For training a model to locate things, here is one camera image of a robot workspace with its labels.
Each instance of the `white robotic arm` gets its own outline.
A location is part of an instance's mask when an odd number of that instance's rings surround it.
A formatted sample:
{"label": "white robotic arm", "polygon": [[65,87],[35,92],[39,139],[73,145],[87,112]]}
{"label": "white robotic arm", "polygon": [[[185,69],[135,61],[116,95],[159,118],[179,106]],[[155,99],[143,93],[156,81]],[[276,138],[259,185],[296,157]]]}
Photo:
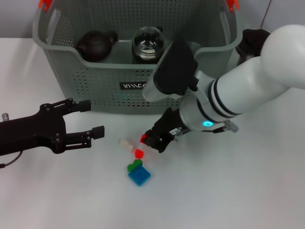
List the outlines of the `white robotic arm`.
{"label": "white robotic arm", "polygon": [[[171,90],[163,89],[166,84],[158,84],[158,79],[162,81],[166,78],[167,82],[171,81],[167,78],[168,71],[164,71],[164,68],[170,70],[171,65],[181,65],[175,62],[173,55],[170,54],[174,48],[174,45],[170,47],[168,54],[158,66],[161,70],[154,71],[143,89],[142,94],[149,102],[181,96],[186,91],[183,88],[180,91],[182,93],[171,93]],[[181,50],[182,48],[176,48],[176,55]],[[171,125],[169,129],[179,125],[182,129],[192,131],[215,129],[217,124],[227,122],[228,119],[278,97],[290,87],[305,89],[305,26],[288,25],[274,31],[264,43],[261,56],[244,62],[216,80],[201,71],[195,73],[193,63],[189,64],[191,71],[188,69],[183,74],[193,73],[195,77],[193,80],[182,81],[193,94],[184,98],[179,109],[180,119],[174,118],[178,120],[178,124]],[[168,115],[178,115],[178,111]],[[147,133],[147,145],[154,148],[158,148],[163,141],[160,131],[153,136],[154,128],[160,129],[156,126],[158,122]],[[168,143],[161,144],[163,149],[159,147],[159,152],[164,150],[164,145],[166,147]]]}

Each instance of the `blue lego brick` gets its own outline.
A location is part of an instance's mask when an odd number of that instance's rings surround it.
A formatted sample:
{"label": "blue lego brick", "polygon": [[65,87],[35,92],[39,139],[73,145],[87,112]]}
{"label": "blue lego brick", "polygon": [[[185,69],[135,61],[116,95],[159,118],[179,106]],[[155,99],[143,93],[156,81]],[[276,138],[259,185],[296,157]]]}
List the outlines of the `blue lego brick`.
{"label": "blue lego brick", "polygon": [[134,168],[128,176],[131,180],[134,181],[139,187],[145,183],[146,180],[148,180],[151,177],[151,174],[142,166],[139,165],[136,168]]}

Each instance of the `gray plastic basket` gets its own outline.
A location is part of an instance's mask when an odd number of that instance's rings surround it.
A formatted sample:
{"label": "gray plastic basket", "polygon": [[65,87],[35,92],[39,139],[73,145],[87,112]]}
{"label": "gray plastic basket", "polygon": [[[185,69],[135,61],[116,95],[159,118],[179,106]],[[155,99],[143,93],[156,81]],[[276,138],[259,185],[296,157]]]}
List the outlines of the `gray plastic basket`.
{"label": "gray plastic basket", "polygon": [[[181,99],[148,103],[142,90],[121,90],[120,82],[145,82],[154,64],[132,64],[131,39],[143,26],[161,26],[169,44],[183,37],[199,69],[217,78],[242,38],[236,9],[225,0],[53,0],[38,9],[33,39],[43,48],[64,95],[90,99],[92,110],[123,114],[160,114]],[[88,31],[118,33],[119,42],[99,63],[85,61],[74,48]]]}

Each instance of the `blue indicator light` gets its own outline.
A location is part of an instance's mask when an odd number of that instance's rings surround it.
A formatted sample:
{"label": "blue indicator light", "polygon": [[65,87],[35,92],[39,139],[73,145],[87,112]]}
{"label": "blue indicator light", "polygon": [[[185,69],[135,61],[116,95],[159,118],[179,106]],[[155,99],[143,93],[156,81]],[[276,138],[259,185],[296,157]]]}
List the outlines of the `blue indicator light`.
{"label": "blue indicator light", "polygon": [[205,121],[205,122],[203,122],[203,125],[204,125],[204,126],[213,126],[214,123],[212,123],[212,122],[210,122],[210,121]]}

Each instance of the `white table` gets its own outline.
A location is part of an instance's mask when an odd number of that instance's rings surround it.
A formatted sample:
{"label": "white table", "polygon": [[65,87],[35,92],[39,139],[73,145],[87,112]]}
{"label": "white table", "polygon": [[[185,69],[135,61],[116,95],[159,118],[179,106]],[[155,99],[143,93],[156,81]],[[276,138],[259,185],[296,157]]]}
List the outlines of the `white table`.
{"label": "white table", "polygon": [[[31,39],[0,39],[0,113],[11,119],[64,99]],[[305,92],[234,119],[236,134],[189,133],[143,159],[137,187],[120,137],[139,139],[158,115],[74,113],[68,132],[105,125],[91,149],[27,150],[0,170],[2,229],[304,229]],[[9,162],[16,154],[0,157]]]}

